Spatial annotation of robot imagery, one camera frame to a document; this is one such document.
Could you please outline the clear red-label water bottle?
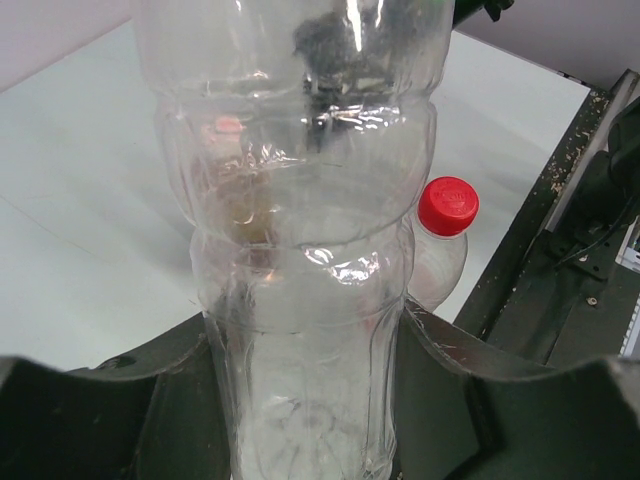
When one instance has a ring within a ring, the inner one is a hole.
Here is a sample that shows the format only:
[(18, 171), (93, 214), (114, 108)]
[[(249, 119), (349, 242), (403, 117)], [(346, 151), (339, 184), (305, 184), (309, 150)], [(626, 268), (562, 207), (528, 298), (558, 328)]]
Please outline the clear red-label water bottle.
[(409, 297), (429, 313), (445, 302), (457, 286), (467, 259), (467, 230), (454, 237), (427, 231), (417, 218), (420, 198), (407, 212), (414, 234), (414, 267), (408, 284)]

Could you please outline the clear plastic bottle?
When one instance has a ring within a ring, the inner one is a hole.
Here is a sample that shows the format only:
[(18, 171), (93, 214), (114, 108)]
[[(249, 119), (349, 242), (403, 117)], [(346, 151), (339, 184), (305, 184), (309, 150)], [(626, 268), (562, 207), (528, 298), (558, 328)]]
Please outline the clear plastic bottle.
[[(429, 173), (450, 1), (135, 1), (236, 479), (386, 479), (407, 212)], [(274, 267), (204, 230), (201, 128), (230, 115), (270, 174)]]

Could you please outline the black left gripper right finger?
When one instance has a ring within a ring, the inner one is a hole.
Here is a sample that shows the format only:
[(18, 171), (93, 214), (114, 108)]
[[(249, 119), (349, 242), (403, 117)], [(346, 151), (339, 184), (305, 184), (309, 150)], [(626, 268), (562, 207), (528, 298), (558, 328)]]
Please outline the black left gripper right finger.
[(407, 301), (395, 423), (407, 479), (635, 479), (639, 364), (542, 366)]

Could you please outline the amber tea bottle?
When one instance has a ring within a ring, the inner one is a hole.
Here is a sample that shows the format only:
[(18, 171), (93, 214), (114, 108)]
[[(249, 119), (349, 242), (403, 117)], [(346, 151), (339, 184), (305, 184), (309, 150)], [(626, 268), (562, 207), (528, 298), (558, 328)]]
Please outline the amber tea bottle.
[(207, 236), (254, 271), (274, 267), (276, 243), (270, 174), (256, 168), (243, 144), (245, 126), (223, 115), (201, 128), (205, 152), (201, 172), (202, 214)]

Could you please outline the red bottle cap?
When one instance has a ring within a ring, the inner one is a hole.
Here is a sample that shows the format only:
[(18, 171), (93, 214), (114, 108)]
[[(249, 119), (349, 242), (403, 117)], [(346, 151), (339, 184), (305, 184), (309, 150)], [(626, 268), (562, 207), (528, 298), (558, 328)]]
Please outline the red bottle cap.
[(427, 231), (454, 237), (473, 223), (479, 207), (479, 196), (469, 183), (444, 176), (426, 185), (418, 202), (417, 218)]

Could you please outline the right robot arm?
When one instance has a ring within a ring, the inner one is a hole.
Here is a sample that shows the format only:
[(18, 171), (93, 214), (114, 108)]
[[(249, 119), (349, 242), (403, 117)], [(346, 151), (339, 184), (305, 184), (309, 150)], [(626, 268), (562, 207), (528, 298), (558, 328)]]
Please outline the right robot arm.
[(485, 11), (493, 22), (497, 22), (502, 13), (510, 9), (514, 3), (514, 0), (455, 0), (453, 28), (458, 28), (463, 22), (481, 11)]

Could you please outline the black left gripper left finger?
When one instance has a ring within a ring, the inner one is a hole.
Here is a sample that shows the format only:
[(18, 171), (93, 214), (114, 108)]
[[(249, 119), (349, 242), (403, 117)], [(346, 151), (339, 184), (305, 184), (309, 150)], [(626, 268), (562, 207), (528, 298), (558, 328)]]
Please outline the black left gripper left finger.
[(227, 479), (201, 315), (94, 369), (1, 359), (4, 479)]

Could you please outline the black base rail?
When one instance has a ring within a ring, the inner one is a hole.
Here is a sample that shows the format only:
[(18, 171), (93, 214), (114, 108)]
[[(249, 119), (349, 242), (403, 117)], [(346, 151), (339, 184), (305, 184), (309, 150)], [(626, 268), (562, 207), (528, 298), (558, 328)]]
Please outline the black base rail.
[(616, 121), (633, 135), (639, 76), (590, 87), (455, 319), (550, 367), (639, 356), (639, 209), (608, 178)]

